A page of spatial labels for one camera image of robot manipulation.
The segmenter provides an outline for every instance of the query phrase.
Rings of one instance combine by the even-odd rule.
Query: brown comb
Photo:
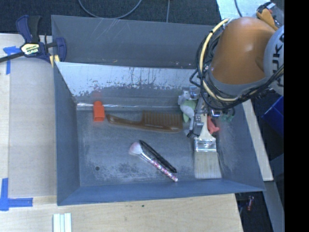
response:
[[[143,111],[140,121],[132,121],[106,114],[111,124],[131,126],[147,130],[178,132],[183,129],[183,118],[181,114],[163,114],[153,111]]]

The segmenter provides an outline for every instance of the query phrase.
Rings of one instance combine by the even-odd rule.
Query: gray bin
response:
[[[180,132],[159,132],[93,121],[94,101],[131,120],[143,110],[181,113],[178,96],[192,85],[196,51],[211,26],[70,16],[52,16],[52,26],[68,47],[54,67],[58,205],[264,190],[242,105],[220,123],[221,179],[195,179],[189,122]],[[138,140],[177,169],[178,182],[128,154]]]

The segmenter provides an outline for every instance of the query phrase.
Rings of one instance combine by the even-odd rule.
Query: pink brush handle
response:
[[[161,164],[158,162],[152,160],[151,158],[147,157],[146,155],[142,154],[142,156],[153,166],[155,166],[158,170],[160,170],[162,173],[164,173],[167,177],[171,178],[173,181],[177,182],[178,178],[173,175],[170,171],[168,171],[166,168],[164,168]]]

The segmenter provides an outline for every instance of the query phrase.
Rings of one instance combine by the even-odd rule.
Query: orange object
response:
[[[95,101],[93,103],[93,121],[103,121],[105,118],[105,111],[102,102]]]
[[[214,132],[218,131],[220,128],[216,127],[213,121],[211,120],[210,116],[207,116],[207,129],[210,134],[213,134]]]

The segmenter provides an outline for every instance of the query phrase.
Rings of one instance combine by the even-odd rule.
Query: black floor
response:
[[[129,12],[139,0],[81,0],[85,8],[100,17],[118,17]],[[284,11],[284,0],[271,0]],[[139,7],[124,19],[165,22],[168,0],[143,0]],[[78,0],[0,0],[0,32],[17,33],[15,22],[22,15],[41,15],[38,33],[51,35],[51,15],[90,16]],[[216,25],[220,13],[216,0],[171,0],[170,23]],[[267,124],[262,115],[279,98],[269,93],[252,99],[253,107],[270,160],[283,153],[283,139]],[[284,176],[277,180],[284,205]],[[248,197],[254,196],[252,210],[247,210]],[[272,232],[263,194],[238,193],[239,209],[245,232]]]

